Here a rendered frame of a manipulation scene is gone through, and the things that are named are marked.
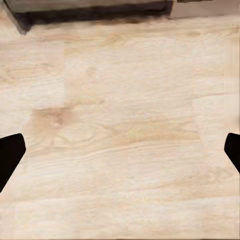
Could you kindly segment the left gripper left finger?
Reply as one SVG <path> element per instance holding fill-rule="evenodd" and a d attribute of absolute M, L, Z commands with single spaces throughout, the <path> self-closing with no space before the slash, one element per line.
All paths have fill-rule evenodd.
<path fill-rule="evenodd" d="M 0 139 L 0 193 L 26 152 L 21 133 Z"/>

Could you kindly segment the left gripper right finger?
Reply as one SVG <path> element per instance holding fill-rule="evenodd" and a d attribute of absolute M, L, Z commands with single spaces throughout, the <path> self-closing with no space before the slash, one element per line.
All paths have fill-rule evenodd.
<path fill-rule="evenodd" d="M 224 151 L 240 173 L 240 135 L 235 133 L 228 133 Z"/>

